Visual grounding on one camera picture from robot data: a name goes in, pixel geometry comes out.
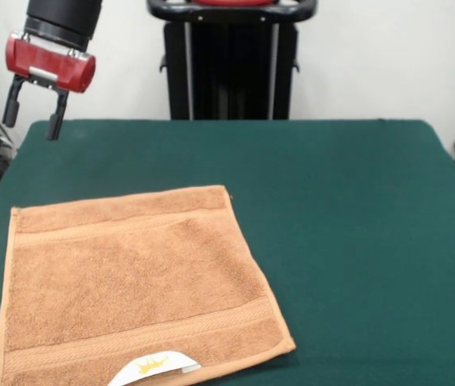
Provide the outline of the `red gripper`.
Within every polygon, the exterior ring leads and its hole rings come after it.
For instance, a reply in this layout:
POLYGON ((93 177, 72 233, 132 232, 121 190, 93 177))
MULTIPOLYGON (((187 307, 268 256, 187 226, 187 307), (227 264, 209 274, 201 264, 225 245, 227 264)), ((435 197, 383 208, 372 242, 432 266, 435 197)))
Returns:
POLYGON ((96 71, 96 58, 86 52, 14 31, 6 43, 6 67, 17 74, 11 82, 2 117, 5 127, 13 128, 17 121, 18 95, 25 78, 37 77, 56 87, 55 112, 50 116, 46 139, 56 141, 64 121, 70 92, 85 92, 96 71))

